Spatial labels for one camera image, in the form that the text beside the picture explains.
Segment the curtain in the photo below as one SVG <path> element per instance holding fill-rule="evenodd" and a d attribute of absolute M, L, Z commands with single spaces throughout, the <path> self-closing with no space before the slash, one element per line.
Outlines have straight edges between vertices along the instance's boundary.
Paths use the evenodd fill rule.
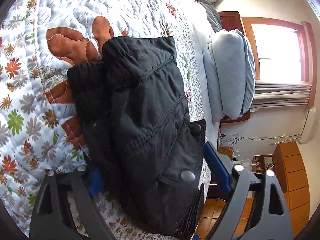
<path fill-rule="evenodd" d="M 255 93 L 250 109 L 302 106 L 309 102 L 311 84 L 278 84 L 256 80 Z"/>

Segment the air conditioner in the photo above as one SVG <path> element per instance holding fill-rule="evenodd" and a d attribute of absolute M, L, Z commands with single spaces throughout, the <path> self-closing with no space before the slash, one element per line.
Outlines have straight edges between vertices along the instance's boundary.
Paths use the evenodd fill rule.
<path fill-rule="evenodd" d="M 313 122 L 315 120 L 315 116 L 316 116 L 316 108 L 315 107 L 310 108 L 307 111 L 306 115 L 304 116 L 303 123 L 300 128 L 299 135 L 298 135 L 298 141 L 300 143 L 304 143 L 308 139 L 310 132 L 311 132 Z"/>

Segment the tile floor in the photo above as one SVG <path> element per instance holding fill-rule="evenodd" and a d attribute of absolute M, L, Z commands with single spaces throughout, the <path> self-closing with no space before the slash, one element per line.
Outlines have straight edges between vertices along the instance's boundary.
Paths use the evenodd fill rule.
<path fill-rule="evenodd" d="M 243 212 L 241 214 L 241 219 L 238 223 L 234 236 L 237 236 L 244 232 L 244 228 L 250 215 L 252 201 L 253 198 L 247 198 Z M 221 199 L 207 198 L 204 204 L 201 219 L 199 221 L 199 226 L 196 231 L 196 235 L 199 236 L 200 239 L 204 239 L 210 232 L 214 224 L 217 222 L 217 219 L 219 218 L 225 203 L 226 202 Z"/>

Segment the black jacket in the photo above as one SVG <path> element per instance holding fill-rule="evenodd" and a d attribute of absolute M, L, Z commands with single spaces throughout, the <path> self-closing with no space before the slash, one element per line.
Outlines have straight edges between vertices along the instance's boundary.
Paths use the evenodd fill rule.
<path fill-rule="evenodd" d="M 92 161 L 132 220 L 189 240 L 201 216 L 205 121 L 190 122 L 172 37 L 117 37 L 68 70 Z"/>

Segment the quilt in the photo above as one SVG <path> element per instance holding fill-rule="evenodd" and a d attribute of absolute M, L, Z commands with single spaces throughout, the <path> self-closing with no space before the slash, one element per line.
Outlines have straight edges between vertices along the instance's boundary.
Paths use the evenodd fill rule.
<path fill-rule="evenodd" d="M 16 0 L 0 23 L 0 199 L 28 236 L 33 206 L 48 170 L 73 171 L 89 153 L 67 70 L 101 57 L 111 37 L 172 35 L 191 121 L 203 119 L 189 21 L 191 0 Z M 209 187 L 204 162 L 200 184 Z M 108 192 L 95 199 L 117 239 L 171 239 L 134 226 Z M 72 194 L 77 230 L 86 235 Z"/>

